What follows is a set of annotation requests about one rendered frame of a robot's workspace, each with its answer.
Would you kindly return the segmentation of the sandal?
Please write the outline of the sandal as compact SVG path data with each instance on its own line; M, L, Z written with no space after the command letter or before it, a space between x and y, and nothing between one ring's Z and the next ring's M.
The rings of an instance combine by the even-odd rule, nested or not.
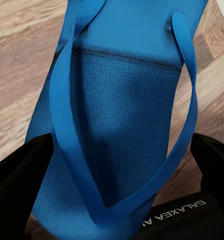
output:
M25 142L54 152L32 213L58 240L129 240L193 137L193 38L208 0L68 0ZM168 158L184 66L192 96Z

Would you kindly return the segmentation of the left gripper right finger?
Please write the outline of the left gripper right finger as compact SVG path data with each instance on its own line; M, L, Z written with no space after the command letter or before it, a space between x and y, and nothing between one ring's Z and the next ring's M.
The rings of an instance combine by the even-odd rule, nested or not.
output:
M224 215L224 144L194 133L190 151Z

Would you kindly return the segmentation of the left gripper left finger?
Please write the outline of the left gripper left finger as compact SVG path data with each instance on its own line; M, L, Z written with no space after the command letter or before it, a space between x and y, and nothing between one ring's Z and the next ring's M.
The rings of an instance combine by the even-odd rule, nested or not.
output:
M0 162L0 240L21 240L53 152L47 133Z

